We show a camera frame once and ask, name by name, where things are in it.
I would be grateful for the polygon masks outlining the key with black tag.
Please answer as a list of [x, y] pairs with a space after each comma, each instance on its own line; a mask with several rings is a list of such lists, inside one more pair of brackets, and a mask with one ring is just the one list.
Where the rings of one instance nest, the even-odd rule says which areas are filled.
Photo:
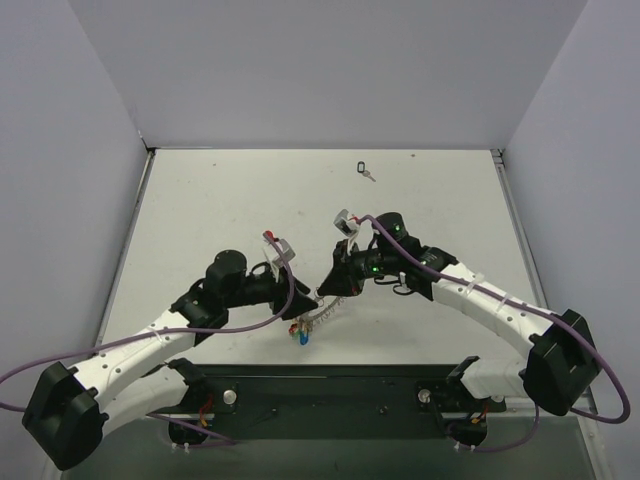
[[372, 176], [371, 172], [367, 169], [366, 163], [364, 161], [359, 161], [356, 166], [357, 173], [361, 175], [363, 178], [366, 178], [372, 182], [375, 182], [376, 179]]

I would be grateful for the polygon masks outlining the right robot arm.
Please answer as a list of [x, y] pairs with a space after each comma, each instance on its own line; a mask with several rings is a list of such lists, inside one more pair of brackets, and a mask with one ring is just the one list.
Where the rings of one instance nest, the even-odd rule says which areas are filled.
[[345, 238], [334, 248], [333, 265], [319, 296], [355, 297], [368, 280], [389, 283], [398, 295], [418, 294], [494, 333], [518, 356], [471, 356], [461, 362], [452, 381], [468, 397], [529, 398], [546, 412], [563, 416], [600, 373], [588, 325], [578, 313], [558, 315], [498, 289], [455, 256], [421, 244], [397, 212], [375, 219], [366, 249], [356, 243], [360, 223], [346, 210], [335, 217], [334, 225]]

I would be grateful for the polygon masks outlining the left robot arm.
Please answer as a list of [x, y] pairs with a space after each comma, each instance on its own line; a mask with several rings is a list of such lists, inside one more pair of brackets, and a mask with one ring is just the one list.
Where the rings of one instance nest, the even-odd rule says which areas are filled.
[[196, 281], [135, 341], [114, 343], [70, 367], [55, 362], [40, 375], [22, 424], [54, 465], [69, 470], [103, 438], [148, 413], [170, 406], [193, 411], [204, 402], [202, 376], [180, 353], [224, 327], [232, 308], [266, 304], [283, 320], [317, 308], [309, 288], [283, 260], [247, 269], [236, 250], [220, 252]]

